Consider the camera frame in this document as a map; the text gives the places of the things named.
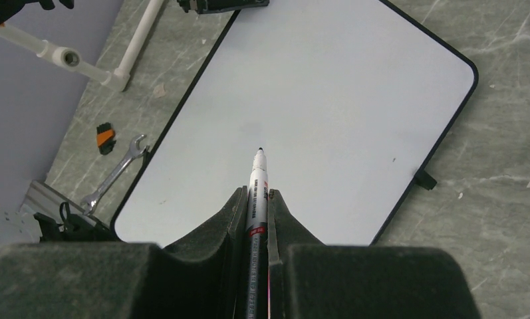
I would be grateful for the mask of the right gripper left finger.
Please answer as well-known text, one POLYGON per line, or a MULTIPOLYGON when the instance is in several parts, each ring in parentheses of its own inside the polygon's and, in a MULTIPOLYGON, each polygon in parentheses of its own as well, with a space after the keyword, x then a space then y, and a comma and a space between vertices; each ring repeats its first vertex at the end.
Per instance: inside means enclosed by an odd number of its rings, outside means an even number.
POLYGON ((232 318, 247 189, 167 247, 51 242, 0 250, 0 318, 232 318))

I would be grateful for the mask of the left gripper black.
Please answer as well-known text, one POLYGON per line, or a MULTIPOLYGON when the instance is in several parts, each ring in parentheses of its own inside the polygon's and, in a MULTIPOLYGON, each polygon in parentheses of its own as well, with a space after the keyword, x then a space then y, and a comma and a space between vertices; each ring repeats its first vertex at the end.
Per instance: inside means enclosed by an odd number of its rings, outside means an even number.
POLYGON ((199 15, 266 7, 269 2, 270 0, 177 0, 185 13, 194 11, 199 15))

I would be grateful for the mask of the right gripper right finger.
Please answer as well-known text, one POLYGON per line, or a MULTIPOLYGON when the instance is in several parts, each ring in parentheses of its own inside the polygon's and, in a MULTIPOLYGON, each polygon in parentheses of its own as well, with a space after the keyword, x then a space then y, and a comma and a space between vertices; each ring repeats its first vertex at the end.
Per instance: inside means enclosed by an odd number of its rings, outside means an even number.
POLYGON ((460 265, 432 247, 330 246, 270 192, 270 318, 479 318, 460 265))

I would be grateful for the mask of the white whiteboard marker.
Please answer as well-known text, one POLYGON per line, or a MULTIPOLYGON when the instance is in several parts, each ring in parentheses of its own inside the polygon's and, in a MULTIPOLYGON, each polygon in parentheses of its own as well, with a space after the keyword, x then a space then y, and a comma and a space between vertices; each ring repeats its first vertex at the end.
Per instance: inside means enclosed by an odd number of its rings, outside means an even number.
POLYGON ((263 148, 253 159, 247 203, 246 233, 249 239, 244 318, 267 317, 267 160, 263 148))

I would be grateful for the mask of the white whiteboard black frame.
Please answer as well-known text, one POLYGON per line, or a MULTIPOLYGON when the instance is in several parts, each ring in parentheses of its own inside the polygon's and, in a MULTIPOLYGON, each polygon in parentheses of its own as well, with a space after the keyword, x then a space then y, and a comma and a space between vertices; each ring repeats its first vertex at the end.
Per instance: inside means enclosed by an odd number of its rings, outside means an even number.
POLYGON ((316 238, 378 238, 474 92, 470 59, 388 1, 272 1, 234 14, 119 206, 123 241, 165 246, 249 182, 316 238))

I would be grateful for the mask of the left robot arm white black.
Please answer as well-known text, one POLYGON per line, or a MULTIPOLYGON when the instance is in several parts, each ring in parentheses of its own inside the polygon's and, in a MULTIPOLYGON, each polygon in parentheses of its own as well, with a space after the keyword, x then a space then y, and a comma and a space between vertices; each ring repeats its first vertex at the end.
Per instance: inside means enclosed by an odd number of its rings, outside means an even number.
MULTIPOLYGON (((43 10, 56 7, 54 1, 46 0, 0 0, 0 26, 20 12, 25 5, 38 3, 43 10)), ((195 11, 199 15, 238 11, 248 8, 266 7, 269 0, 179 0, 178 5, 185 13, 195 11)))

